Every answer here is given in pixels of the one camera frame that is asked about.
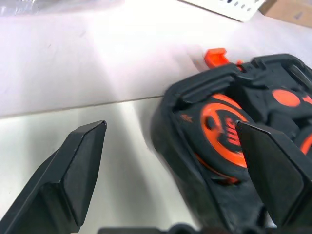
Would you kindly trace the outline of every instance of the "black plastic case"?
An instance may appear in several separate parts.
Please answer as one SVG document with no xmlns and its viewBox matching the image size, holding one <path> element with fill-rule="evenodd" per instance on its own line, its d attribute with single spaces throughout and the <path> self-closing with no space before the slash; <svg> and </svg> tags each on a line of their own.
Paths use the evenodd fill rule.
<svg viewBox="0 0 312 234">
<path fill-rule="evenodd" d="M 214 182 L 211 173 L 197 160 L 176 113 L 220 93 L 237 101 L 243 110 L 248 109 L 256 123 L 267 124 L 271 112 L 266 103 L 257 100 L 263 91 L 285 88 L 310 93 L 311 80 L 309 67 L 294 56 L 282 54 L 258 57 L 238 67 L 229 64 L 205 71 L 172 85 L 165 92 L 152 120 L 152 141 L 204 226 L 221 226 L 239 233 L 244 226 L 263 226 L 265 209 L 248 175 L 238 185 Z M 256 99 L 251 97 L 246 102 L 242 89 L 247 92 L 253 89 Z M 296 134 L 298 129 L 295 126 L 288 131 Z"/>
</svg>

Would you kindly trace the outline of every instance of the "white surface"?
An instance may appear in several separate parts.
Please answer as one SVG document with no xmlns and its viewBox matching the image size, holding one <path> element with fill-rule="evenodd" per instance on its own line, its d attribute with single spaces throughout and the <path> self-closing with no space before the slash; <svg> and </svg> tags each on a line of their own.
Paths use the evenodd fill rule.
<svg viewBox="0 0 312 234">
<path fill-rule="evenodd" d="M 256 13 L 265 0 L 181 0 L 245 22 Z"/>
<path fill-rule="evenodd" d="M 0 120 L 0 219 L 37 167 L 77 127 L 107 121 L 101 165 L 80 234 L 101 227 L 196 224 L 150 144 L 159 98 Z"/>
<path fill-rule="evenodd" d="M 0 116 L 157 96 L 205 69 L 290 53 L 312 66 L 312 29 L 256 13 L 240 23 L 176 0 L 117 0 L 106 10 L 0 18 Z"/>
</svg>

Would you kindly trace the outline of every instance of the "orange circle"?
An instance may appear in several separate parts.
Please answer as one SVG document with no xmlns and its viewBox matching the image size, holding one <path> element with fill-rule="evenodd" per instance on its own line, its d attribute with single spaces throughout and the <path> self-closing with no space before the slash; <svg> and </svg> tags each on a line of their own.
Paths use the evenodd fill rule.
<svg viewBox="0 0 312 234">
<path fill-rule="evenodd" d="M 234 163 L 240 167 L 247 168 L 246 161 L 242 152 L 232 152 L 225 148 L 220 142 L 218 141 L 218 137 L 223 132 L 221 120 L 217 114 L 217 111 L 225 110 L 233 113 L 237 117 L 239 117 L 242 121 L 247 122 L 247 119 L 243 117 L 237 110 L 233 109 L 230 106 L 221 104 L 221 103 L 211 103 L 206 105 L 201 112 L 200 123 L 203 129 L 204 135 L 207 140 L 210 142 L 211 146 L 226 160 Z M 215 129 L 208 129 L 205 125 L 205 120 L 208 117 L 212 117 L 217 125 Z"/>
<path fill-rule="evenodd" d="M 276 101 L 284 106 L 297 107 L 300 105 L 300 99 L 290 91 L 275 89 L 272 94 Z"/>
</svg>

